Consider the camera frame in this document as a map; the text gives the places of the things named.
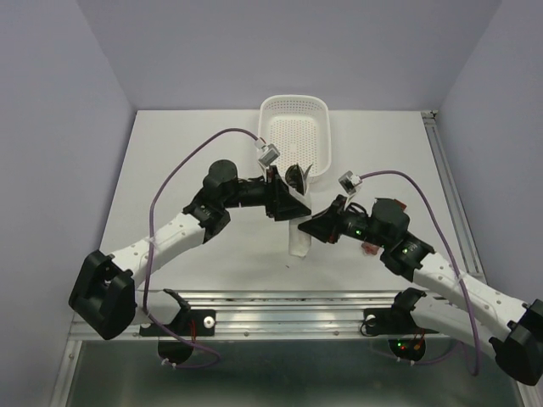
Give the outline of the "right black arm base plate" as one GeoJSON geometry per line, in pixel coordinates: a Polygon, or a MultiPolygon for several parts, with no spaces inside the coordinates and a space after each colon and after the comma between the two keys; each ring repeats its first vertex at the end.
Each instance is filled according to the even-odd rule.
{"type": "Polygon", "coordinates": [[[363,337],[388,336],[390,353],[412,364],[422,361],[427,349],[426,334],[434,333],[417,326],[409,314],[392,308],[366,311],[359,331],[363,337]]]}

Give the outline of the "green handled spoon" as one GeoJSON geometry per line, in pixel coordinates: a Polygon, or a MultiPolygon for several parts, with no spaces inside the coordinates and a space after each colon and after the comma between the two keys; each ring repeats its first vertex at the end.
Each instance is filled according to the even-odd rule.
{"type": "Polygon", "coordinates": [[[303,170],[298,164],[293,164],[288,167],[285,172],[285,182],[292,187],[297,193],[304,193],[304,177],[303,170]]]}

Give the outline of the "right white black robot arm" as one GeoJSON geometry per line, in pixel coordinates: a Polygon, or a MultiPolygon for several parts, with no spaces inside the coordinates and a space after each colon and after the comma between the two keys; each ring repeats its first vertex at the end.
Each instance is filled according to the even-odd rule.
{"type": "Polygon", "coordinates": [[[527,303],[456,270],[453,261],[408,231],[409,216],[393,200],[380,198],[366,214],[354,211],[346,198],[299,224],[300,231],[323,243],[346,236],[380,247],[386,269],[446,299],[421,295],[394,306],[393,326],[414,326],[444,333],[473,345],[495,359],[511,378],[534,386],[542,377],[542,302],[527,303]]]}

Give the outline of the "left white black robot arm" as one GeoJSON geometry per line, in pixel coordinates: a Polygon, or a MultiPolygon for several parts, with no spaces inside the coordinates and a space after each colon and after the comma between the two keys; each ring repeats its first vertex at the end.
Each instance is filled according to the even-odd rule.
{"type": "Polygon", "coordinates": [[[188,327],[188,303],[168,289],[151,293],[151,275],[217,236],[230,222],[229,209],[261,206],[274,221],[310,215],[307,178],[307,171],[294,164],[285,174],[271,165],[262,176],[241,179],[232,161],[216,161],[191,203],[167,224],[111,254],[90,253],[69,306],[106,340],[129,326],[152,322],[171,334],[183,332],[188,327]]]}

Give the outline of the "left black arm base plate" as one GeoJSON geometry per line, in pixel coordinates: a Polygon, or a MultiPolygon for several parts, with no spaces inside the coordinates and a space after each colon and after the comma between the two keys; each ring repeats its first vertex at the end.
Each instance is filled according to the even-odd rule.
{"type": "MultiPolygon", "coordinates": [[[[216,312],[213,309],[191,309],[180,311],[165,327],[186,340],[196,342],[199,338],[214,337],[216,328],[216,312]]],[[[193,346],[181,343],[164,332],[154,323],[139,327],[141,337],[158,339],[157,353],[165,365],[172,367],[188,367],[188,361],[196,355],[193,346]]]]}

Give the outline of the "white paper napkin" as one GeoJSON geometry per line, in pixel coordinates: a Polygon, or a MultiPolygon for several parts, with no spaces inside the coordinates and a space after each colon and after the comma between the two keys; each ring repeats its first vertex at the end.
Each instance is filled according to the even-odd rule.
{"type": "Polygon", "coordinates": [[[311,217],[311,193],[308,180],[304,181],[304,193],[298,194],[303,197],[303,202],[309,209],[309,214],[293,219],[288,223],[288,252],[292,256],[304,258],[311,248],[311,237],[299,231],[298,225],[311,217]]]}

